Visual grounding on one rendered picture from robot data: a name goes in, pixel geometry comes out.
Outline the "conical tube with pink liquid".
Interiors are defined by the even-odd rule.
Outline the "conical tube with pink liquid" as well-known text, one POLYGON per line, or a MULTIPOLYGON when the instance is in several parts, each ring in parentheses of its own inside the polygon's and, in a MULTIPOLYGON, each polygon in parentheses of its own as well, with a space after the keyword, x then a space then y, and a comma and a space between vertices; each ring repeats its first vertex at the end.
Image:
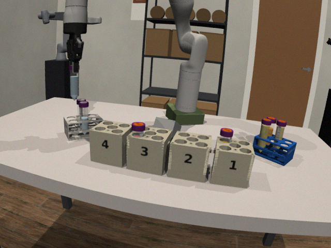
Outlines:
POLYGON ((132 135, 135 137, 143 137, 145 131, 145 123, 133 122, 131 125, 132 135))

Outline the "blue tube rack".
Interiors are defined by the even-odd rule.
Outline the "blue tube rack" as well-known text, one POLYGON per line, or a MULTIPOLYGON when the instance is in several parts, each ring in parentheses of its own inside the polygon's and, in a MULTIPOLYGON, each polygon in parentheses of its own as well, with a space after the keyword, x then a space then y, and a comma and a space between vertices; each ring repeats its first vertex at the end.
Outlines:
POLYGON ((277 164, 280 164, 282 166, 285 166, 288 162, 290 162, 293 159, 295 148, 296 148, 296 142, 293 142, 291 140, 282 138, 282 140, 277 140, 274 138, 275 135, 268 136, 267 139, 260 138, 259 135, 256 135, 254 137, 253 141, 253 149, 255 155, 258 155, 260 157, 263 157, 265 159, 268 159, 272 162, 275 162, 277 164), (262 148, 258 146, 258 140, 262 140, 265 142, 270 143, 270 145, 266 145, 266 147, 262 148), (273 143, 272 141, 277 141, 277 143, 273 143), (286 142, 291 142, 292 144, 288 144, 286 142), (281 144, 288 145, 288 147, 282 146, 281 144), (273 145, 279 146, 281 148, 275 148, 273 145), (259 152, 259 150, 262 150, 262 152, 259 152), (275 152, 273 152, 273 150, 275 152), (286 151, 283 151, 286 150, 286 151))

